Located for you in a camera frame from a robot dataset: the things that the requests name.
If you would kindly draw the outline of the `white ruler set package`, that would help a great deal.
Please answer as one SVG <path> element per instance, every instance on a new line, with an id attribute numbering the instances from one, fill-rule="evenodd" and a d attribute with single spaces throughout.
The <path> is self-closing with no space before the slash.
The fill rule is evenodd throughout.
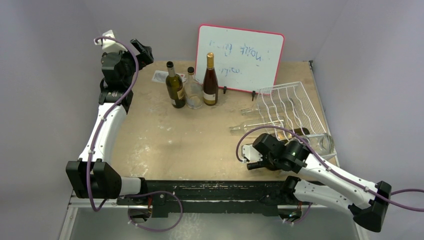
<path id="1" fill-rule="evenodd" d="M 169 73 L 167 71 L 156 70 L 153 74 L 151 81 L 156 83 L 165 83 L 168 75 Z M 177 73 L 177 75 L 180 76 L 183 83 L 186 81 L 185 74 Z"/>

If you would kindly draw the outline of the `olive bottle silver cap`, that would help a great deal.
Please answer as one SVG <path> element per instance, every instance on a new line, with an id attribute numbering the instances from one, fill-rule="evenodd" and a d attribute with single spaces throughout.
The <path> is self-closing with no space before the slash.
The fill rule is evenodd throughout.
<path id="1" fill-rule="evenodd" d="M 184 95 L 184 85 L 181 77 L 176 74 L 174 63 L 168 61 L 166 63 L 168 76 L 165 79 L 168 95 L 171 99 L 171 104 L 174 108 L 183 108 L 186 104 Z"/>

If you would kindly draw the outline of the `clear glass bottle black cap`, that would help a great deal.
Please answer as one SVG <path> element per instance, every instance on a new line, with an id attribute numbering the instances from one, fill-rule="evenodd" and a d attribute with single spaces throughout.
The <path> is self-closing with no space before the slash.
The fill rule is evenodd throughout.
<path id="1" fill-rule="evenodd" d="M 187 68 L 184 94 L 186 104 L 190 109 L 199 109 L 203 105 L 203 86 L 197 81 L 195 69 L 192 66 Z"/>

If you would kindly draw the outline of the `brown wine bottle gold cap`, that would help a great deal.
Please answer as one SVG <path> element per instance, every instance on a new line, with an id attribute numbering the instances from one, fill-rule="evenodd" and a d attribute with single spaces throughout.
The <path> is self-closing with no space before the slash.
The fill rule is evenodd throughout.
<path id="1" fill-rule="evenodd" d="M 214 65 L 214 54 L 206 55 L 206 71 L 203 79 L 203 101 L 208 106 L 214 106 L 218 102 L 219 86 Z"/>

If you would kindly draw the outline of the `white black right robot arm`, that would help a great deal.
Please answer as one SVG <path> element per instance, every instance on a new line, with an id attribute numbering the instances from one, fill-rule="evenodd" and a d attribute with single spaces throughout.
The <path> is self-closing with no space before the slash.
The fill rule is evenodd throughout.
<path id="1" fill-rule="evenodd" d="M 388 210 L 392 186 L 385 181 L 377 183 L 361 179 L 315 156 L 303 142 L 284 143 L 263 133 L 252 144 L 262 155 L 262 160 L 248 164 L 248 169 L 267 168 L 283 170 L 318 180 L 322 185 L 309 183 L 298 177 L 288 176 L 280 196 L 288 204 L 296 200 L 351 213 L 359 226 L 379 233 Z"/>

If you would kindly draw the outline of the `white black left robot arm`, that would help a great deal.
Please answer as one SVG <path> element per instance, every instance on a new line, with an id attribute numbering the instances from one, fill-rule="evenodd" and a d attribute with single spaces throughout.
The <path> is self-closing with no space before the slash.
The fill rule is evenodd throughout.
<path id="1" fill-rule="evenodd" d="M 149 191 L 143 177 L 123 177 L 111 166 L 118 131 L 128 115 L 134 93 L 132 87 L 141 69 L 154 62 L 152 48 L 137 39 L 130 41 L 139 52 L 107 36 L 96 41 L 103 49 L 97 119 L 90 138 L 76 161 L 65 171 L 75 195 L 80 199 L 116 199 L 129 195 L 138 205 L 146 203 Z"/>

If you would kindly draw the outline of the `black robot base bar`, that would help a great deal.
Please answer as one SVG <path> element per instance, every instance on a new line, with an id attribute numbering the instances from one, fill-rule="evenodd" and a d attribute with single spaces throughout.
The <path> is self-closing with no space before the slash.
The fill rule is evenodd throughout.
<path id="1" fill-rule="evenodd" d="M 283 206 L 306 207 L 294 196 L 290 180 L 148 180 L 146 193 L 153 196 L 125 196 L 118 205 L 132 208 L 152 207 L 154 218 L 166 218 L 170 213 L 261 214 L 266 217 L 287 216 Z"/>

